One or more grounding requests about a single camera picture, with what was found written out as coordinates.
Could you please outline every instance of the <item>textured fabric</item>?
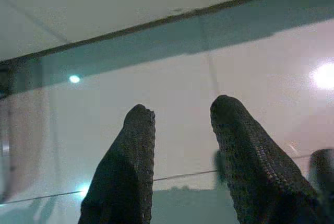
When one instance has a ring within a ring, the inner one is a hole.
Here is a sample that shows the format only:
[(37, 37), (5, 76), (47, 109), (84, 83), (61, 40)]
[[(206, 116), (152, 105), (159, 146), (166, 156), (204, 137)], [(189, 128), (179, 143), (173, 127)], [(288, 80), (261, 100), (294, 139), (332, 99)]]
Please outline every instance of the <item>textured fabric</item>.
[(240, 101), (219, 96), (211, 123), (241, 224), (329, 223), (297, 165)]
[(154, 135), (154, 113), (136, 105), (96, 169), (81, 204), (80, 224), (150, 223)]

